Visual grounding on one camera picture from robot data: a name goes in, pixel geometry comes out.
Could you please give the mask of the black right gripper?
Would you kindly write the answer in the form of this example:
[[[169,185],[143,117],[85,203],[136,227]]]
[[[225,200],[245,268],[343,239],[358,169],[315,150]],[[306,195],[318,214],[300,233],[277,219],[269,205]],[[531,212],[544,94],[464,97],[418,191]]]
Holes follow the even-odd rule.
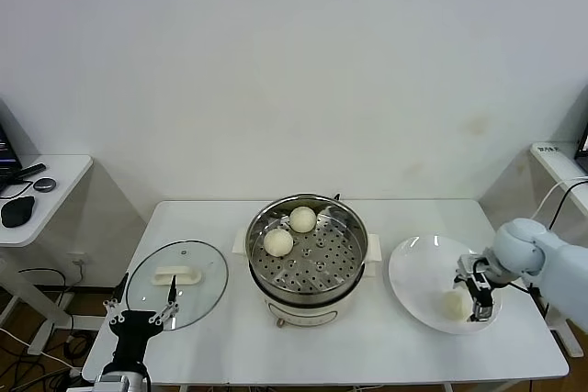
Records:
[[[453,289],[470,292],[472,296],[471,321],[488,321],[493,313],[492,285],[485,271],[489,268],[487,259],[471,259],[468,275],[456,273]]]

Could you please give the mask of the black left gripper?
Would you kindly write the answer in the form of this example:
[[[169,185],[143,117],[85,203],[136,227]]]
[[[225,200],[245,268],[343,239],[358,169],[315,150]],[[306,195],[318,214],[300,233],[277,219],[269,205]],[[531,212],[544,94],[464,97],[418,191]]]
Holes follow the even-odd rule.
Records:
[[[171,279],[167,302],[164,308],[155,311],[122,311],[119,308],[125,295],[129,273],[125,273],[114,287],[109,299],[103,302],[105,319],[109,321],[110,330],[118,338],[113,353],[114,360],[142,360],[149,340],[162,332],[162,324],[172,319],[179,306],[176,302],[176,275]]]

